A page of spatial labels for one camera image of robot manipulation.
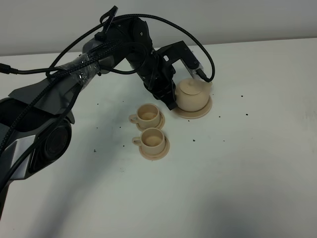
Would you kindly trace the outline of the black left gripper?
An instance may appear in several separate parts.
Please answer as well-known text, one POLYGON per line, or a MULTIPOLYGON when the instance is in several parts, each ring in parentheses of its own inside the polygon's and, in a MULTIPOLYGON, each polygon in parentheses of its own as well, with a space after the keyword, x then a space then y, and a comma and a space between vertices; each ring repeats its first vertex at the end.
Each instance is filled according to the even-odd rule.
POLYGON ((155 99, 162 101, 170 111, 177 107, 173 74, 163 65, 157 50, 144 44, 129 44, 126 60, 132 73, 139 75, 155 99))

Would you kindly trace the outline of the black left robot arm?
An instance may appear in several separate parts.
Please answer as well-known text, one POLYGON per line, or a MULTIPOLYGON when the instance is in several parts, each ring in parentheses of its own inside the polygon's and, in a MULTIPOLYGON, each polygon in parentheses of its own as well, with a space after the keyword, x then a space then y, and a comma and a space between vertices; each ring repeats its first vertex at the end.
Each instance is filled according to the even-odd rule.
POLYGON ((155 50, 145 15, 104 17, 89 31, 94 37, 73 61, 48 68, 18 70, 7 64, 1 73, 44 73, 45 79, 13 90, 0 102, 0 198, 5 200, 12 181, 26 179, 58 160, 67 150, 72 108, 80 92, 97 75, 123 74, 116 66, 127 60, 130 74, 138 74, 144 87, 176 107, 175 70, 165 61, 164 49, 155 50))

